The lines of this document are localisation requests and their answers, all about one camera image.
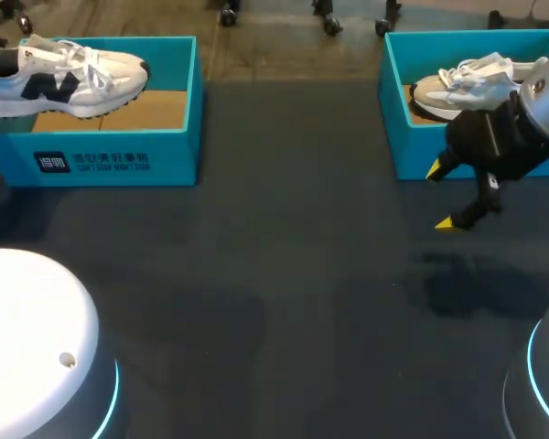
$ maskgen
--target white cylindrical robot base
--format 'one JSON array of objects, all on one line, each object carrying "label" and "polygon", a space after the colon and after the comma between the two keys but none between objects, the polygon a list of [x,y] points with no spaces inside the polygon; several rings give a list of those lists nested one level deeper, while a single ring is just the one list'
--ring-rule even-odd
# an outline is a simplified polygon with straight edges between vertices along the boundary
[{"label": "white cylindrical robot base", "polygon": [[502,409],[511,439],[549,439],[549,310],[509,367]]},{"label": "white cylindrical robot base", "polygon": [[69,270],[0,249],[0,439],[125,439],[119,365]]}]

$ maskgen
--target logo on box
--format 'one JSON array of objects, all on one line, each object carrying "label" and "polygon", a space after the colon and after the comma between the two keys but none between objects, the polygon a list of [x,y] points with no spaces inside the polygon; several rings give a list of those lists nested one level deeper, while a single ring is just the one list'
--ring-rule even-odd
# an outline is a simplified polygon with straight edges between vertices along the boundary
[{"label": "logo on box", "polygon": [[33,156],[37,160],[40,172],[45,174],[68,174],[71,172],[65,155],[61,152],[36,152]]}]

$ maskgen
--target navy n logo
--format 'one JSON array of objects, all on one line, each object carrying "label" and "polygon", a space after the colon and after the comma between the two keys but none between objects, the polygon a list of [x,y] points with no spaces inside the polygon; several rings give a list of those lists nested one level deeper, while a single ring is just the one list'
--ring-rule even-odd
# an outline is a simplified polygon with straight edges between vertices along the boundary
[{"label": "navy n logo", "polygon": [[34,73],[30,75],[30,79],[20,96],[34,101],[42,95],[50,101],[68,103],[71,95],[77,90],[79,85],[79,80],[70,71],[67,72],[61,86],[58,88],[55,75]]}]

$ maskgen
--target dark gray table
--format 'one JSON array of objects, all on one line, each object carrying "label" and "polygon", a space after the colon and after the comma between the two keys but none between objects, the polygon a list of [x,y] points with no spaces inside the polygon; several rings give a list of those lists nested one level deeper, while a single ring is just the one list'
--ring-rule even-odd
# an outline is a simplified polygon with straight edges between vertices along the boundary
[{"label": "dark gray table", "polygon": [[210,85],[193,189],[8,193],[0,246],[87,285],[134,439],[494,439],[549,303],[549,179],[397,183],[370,82]]}]

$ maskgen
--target white sneaker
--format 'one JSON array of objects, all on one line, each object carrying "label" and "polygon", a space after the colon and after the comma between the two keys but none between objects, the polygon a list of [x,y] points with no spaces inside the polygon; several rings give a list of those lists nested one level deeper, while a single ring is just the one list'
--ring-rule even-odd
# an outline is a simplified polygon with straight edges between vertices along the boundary
[{"label": "white sneaker", "polygon": [[499,53],[467,59],[456,69],[441,69],[411,87],[414,105],[438,121],[451,121],[463,110],[494,110],[519,91],[523,80],[547,58],[535,62],[512,62]]},{"label": "white sneaker", "polygon": [[18,48],[0,48],[0,117],[100,116],[135,99],[148,78],[140,58],[34,35]]}]

